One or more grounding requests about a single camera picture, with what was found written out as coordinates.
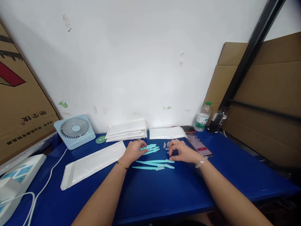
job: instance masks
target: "plastic bottle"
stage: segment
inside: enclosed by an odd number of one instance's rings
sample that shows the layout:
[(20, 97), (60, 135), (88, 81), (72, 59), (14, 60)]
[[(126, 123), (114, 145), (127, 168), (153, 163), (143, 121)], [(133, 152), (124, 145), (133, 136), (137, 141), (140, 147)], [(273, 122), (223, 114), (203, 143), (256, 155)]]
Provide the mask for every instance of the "plastic bottle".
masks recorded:
[(227, 118), (228, 107), (221, 107), (213, 116), (207, 130), (208, 132), (217, 133)]
[(203, 131), (205, 129), (206, 123), (208, 122), (211, 113), (212, 102), (206, 101), (206, 104), (201, 108), (201, 112), (198, 114), (197, 121), (195, 122), (194, 129), (196, 131)]

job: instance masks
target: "white cable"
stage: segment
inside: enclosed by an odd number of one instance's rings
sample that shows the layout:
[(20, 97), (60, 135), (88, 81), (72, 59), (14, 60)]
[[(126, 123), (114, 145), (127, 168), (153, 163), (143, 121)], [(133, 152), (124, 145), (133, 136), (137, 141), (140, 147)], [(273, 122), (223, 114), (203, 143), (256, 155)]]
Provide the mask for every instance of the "white cable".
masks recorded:
[(224, 135), (225, 135), (225, 137), (227, 138), (227, 136), (226, 136), (226, 133), (225, 133), (225, 131), (223, 130), (223, 132), (224, 132)]
[(51, 176), (52, 176), (52, 171), (53, 171), (53, 169), (54, 169), (54, 168), (56, 167), (56, 165), (61, 161), (61, 159), (63, 158), (63, 156), (65, 155), (65, 153), (66, 153), (67, 150), (68, 150), (68, 149), (65, 150), (65, 152), (64, 152), (64, 154), (62, 155), (62, 157), (60, 158), (60, 160), (54, 165), (54, 167), (52, 167), (52, 169), (50, 170), (50, 175), (49, 175), (48, 181), (46, 182), (46, 184), (44, 185), (44, 187), (42, 188), (42, 190), (38, 193), (38, 195), (37, 195), (36, 198), (34, 199), (34, 204), (33, 204), (33, 207), (32, 207), (32, 211), (31, 211), (31, 213), (30, 213), (30, 217), (29, 217), (29, 221), (28, 221), (28, 225), (27, 225), (27, 226), (30, 226), (31, 219), (32, 219), (32, 215), (33, 215), (33, 213), (34, 213), (35, 204), (36, 204), (36, 202), (37, 202), (37, 199), (38, 199), (39, 195), (40, 195), (40, 194), (42, 193), (42, 191), (44, 191), (44, 189), (46, 188), (46, 186), (47, 186), (47, 184), (48, 184), (48, 182), (50, 181), (50, 178), (51, 178)]
[(27, 194), (31, 194), (31, 195), (32, 195), (32, 203), (31, 203), (30, 210), (29, 210), (29, 212), (28, 212), (28, 214), (27, 214), (27, 217), (26, 217), (26, 220), (25, 220), (23, 226), (25, 226), (25, 224), (26, 224), (26, 222), (27, 222), (27, 219), (28, 219), (28, 217), (29, 217), (29, 215), (30, 215), (30, 213), (31, 213), (32, 208), (33, 208), (33, 205), (34, 205), (34, 199), (35, 199), (35, 194), (34, 194), (33, 192), (26, 192), (26, 193), (21, 194), (21, 195), (15, 197), (15, 198), (13, 198), (12, 200), (10, 200), (10, 201), (8, 201), (8, 202), (6, 202), (6, 203), (3, 204), (3, 205), (5, 206), (5, 205), (7, 205), (8, 203), (10, 203), (11, 201), (13, 201), (13, 200), (15, 200), (15, 199), (17, 199), (17, 198), (19, 198), (19, 197), (21, 197), (21, 196), (23, 196), (23, 195), (27, 195)]

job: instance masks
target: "smartphone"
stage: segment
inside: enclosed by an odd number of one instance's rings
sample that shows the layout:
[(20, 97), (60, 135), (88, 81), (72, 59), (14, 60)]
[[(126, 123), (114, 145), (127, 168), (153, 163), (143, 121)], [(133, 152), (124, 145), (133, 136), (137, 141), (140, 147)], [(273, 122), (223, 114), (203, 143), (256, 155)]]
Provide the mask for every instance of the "smartphone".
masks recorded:
[(192, 126), (180, 126), (184, 132), (196, 132), (196, 130)]
[(199, 152), (202, 156), (213, 156), (213, 153), (197, 138), (197, 136), (187, 135), (187, 142), (194, 148), (195, 151)]

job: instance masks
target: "black metal frame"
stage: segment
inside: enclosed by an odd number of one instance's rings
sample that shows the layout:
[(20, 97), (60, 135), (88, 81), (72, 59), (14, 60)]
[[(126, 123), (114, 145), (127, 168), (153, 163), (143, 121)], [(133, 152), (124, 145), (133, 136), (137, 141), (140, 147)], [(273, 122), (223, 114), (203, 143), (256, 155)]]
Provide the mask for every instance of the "black metal frame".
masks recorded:
[(284, 113), (281, 113), (281, 112), (278, 112), (278, 111), (273, 111), (273, 110), (269, 110), (269, 109), (266, 109), (266, 108), (257, 107), (257, 106), (246, 104), (246, 103), (243, 103), (243, 102), (240, 102), (240, 101), (229, 100), (229, 102), (301, 123), (301, 118), (297, 117), (297, 116), (294, 116), (294, 115), (284, 114)]
[(262, 43), (268, 34), (275, 18), (277, 17), (281, 7), (283, 6), (285, 0), (269, 0), (259, 18), (259, 21), (253, 31), (253, 34), (249, 40), (248, 47), (237, 67), (237, 70), (232, 78), (232, 81), (224, 95), (224, 98), (220, 106), (230, 106), (231, 103), (245, 106), (251, 109), (269, 113), (281, 118), (286, 118), (296, 122), (301, 122), (300, 117), (284, 114), (281, 112), (261, 108), (258, 106), (242, 103), (239, 101), (233, 100), (240, 85), (242, 84), (248, 70), (250, 69), (256, 55), (258, 54)]

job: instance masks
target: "light blue fan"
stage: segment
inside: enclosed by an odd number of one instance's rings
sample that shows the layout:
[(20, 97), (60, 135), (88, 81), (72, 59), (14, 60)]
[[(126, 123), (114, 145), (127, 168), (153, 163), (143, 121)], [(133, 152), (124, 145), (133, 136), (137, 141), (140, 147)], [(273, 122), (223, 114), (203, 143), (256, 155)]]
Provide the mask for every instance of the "light blue fan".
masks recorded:
[(57, 121), (54, 127), (69, 150), (95, 139), (95, 133), (86, 115)]

